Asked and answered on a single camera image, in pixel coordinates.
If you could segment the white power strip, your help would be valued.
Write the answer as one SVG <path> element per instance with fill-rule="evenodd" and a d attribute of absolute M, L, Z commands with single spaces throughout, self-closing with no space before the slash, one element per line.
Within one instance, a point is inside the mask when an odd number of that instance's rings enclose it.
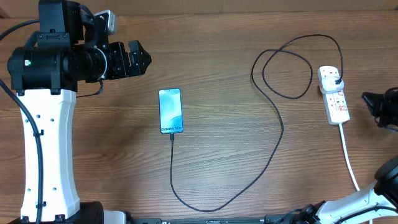
<path fill-rule="evenodd" d="M 321 77 L 334 77 L 336 81 L 340 79 L 339 71 L 336 67 L 322 66 L 318 69 L 319 86 Z M 350 120 L 348 106 L 343 89 L 332 94 L 323 94 L 326 117 L 330 125 L 343 124 Z"/>

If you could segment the Samsung Galaxy smartphone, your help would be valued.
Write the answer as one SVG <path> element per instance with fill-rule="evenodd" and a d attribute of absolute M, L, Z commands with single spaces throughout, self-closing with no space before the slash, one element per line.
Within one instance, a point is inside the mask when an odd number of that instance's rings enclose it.
<path fill-rule="evenodd" d="M 159 117 L 162 134 L 183 132 L 182 96 L 179 88 L 159 91 Z"/>

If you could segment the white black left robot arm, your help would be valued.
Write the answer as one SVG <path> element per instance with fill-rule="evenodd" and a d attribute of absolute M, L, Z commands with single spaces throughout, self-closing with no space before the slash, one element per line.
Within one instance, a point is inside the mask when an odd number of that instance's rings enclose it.
<path fill-rule="evenodd" d="M 132 223 L 128 212 L 82 202 L 73 175 L 72 121 L 78 82 L 143 75 L 151 63 L 141 43 L 110 42 L 117 19 L 74 1 L 40 1 L 40 26 L 7 62 L 4 91 L 21 110 L 25 191 L 17 223 Z"/>

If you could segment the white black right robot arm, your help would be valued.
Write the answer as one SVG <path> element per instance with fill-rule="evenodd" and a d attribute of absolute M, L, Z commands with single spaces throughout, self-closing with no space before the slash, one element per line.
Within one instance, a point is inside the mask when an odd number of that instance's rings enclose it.
<path fill-rule="evenodd" d="M 353 174 L 346 147 L 343 123 L 348 118 L 345 94 L 342 90 L 323 95 L 330 124 L 340 130 L 343 155 L 356 192 L 339 200 L 322 201 L 304 208 L 292 210 L 284 215 L 266 215 L 264 223 L 371 223 L 381 217 L 397 215 L 397 157 L 393 157 L 375 173 L 375 181 L 360 189 Z"/>

